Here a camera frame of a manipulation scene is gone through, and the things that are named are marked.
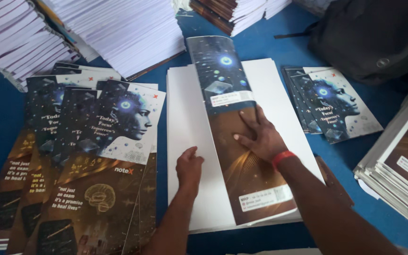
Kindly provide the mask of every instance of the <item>blue tablecloth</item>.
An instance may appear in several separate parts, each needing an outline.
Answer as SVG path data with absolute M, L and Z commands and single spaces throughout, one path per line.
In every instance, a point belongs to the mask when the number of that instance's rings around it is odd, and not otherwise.
M 184 37 L 225 35 L 195 12 L 177 17 Z M 292 4 L 270 20 L 260 20 L 233 38 L 241 60 L 272 58 L 278 71 L 282 65 L 326 66 L 307 50 L 307 37 L 274 39 L 276 34 L 302 32 L 317 21 L 314 15 Z M 136 82 L 158 83 L 166 91 L 166 71 L 170 67 L 191 64 L 190 55 L 182 54 L 166 64 L 142 75 Z M 92 66 L 109 67 L 98 58 Z M 357 93 L 383 127 L 398 112 L 408 87 L 400 81 L 372 87 L 349 79 Z M 19 93 L 0 74 L 0 168 L 23 124 L 24 94 Z M 322 156 L 355 202 L 354 210 L 379 229 L 390 241 L 408 247 L 408 220 L 381 200 L 366 194 L 356 183 L 352 170 L 379 137 L 371 134 L 330 145 L 322 135 L 306 137 L 314 153 Z M 167 208 L 166 104 L 158 128 L 157 217 Z M 254 253 L 259 251 L 315 247 L 303 223 L 291 223 L 196 234 L 189 237 L 192 255 Z

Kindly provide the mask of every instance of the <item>black backpack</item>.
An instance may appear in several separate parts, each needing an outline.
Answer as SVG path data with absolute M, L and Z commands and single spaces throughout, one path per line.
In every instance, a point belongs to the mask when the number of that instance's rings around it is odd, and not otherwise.
M 408 73 L 408 0 L 333 1 L 308 30 L 309 49 L 355 80 L 376 85 Z

